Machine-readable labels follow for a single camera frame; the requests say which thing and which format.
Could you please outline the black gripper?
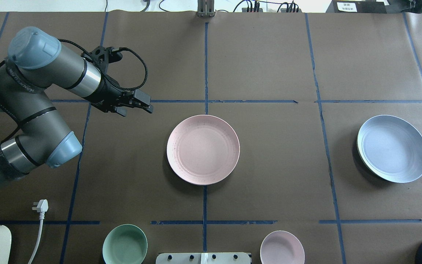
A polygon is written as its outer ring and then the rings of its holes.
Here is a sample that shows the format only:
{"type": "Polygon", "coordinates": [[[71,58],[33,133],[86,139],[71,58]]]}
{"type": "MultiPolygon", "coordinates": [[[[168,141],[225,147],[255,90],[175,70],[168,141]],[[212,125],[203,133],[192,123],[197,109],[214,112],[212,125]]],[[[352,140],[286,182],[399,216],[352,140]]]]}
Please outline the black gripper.
{"type": "Polygon", "coordinates": [[[122,117],[127,116],[127,109],[140,109],[150,114],[154,112],[151,97],[141,90],[134,90],[133,101],[126,92],[115,88],[104,76],[101,77],[99,86],[92,94],[86,97],[93,107],[108,113],[116,113],[122,117]]]}

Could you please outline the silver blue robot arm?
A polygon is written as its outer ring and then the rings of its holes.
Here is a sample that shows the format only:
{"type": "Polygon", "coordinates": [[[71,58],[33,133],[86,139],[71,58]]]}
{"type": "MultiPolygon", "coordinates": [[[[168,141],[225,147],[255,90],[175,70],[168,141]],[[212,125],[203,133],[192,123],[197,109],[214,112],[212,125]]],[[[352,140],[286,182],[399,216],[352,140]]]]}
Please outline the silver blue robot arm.
{"type": "Polygon", "coordinates": [[[126,107],[153,112],[141,86],[124,88],[107,75],[127,47],[98,46],[87,51],[77,43],[30,26],[11,40],[0,62],[0,111],[16,129],[0,142],[0,188],[46,164],[57,168],[82,152],[82,144],[45,90],[57,85],[104,113],[126,116],[126,107]]]}

